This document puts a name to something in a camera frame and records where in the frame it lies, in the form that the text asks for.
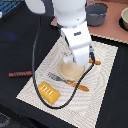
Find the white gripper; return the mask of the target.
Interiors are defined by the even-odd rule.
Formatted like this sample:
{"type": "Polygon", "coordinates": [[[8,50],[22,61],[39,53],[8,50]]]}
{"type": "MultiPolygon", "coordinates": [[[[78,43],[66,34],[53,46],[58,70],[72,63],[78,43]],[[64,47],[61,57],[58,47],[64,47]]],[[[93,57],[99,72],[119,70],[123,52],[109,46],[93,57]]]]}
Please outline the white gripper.
{"type": "Polygon", "coordinates": [[[87,65],[92,42],[87,23],[84,22],[75,28],[62,28],[61,35],[67,39],[76,64],[79,67],[87,65]]]}

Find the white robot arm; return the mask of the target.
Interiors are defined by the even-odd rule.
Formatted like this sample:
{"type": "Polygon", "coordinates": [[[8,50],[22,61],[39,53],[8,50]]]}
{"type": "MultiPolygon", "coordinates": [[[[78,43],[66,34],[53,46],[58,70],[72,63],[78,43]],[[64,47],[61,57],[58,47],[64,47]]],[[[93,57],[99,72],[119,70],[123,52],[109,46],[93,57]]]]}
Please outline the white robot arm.
{"type": "Polygon", "coordinates": [[[75,61],[81,67],[89,63],[91,36],[87,27],[86,0],[25,0],[28,8],[36,14],[44,14],[49,8],[61,26],[61,36],[67,40],[72,56],[64,62],[75,61]]]}

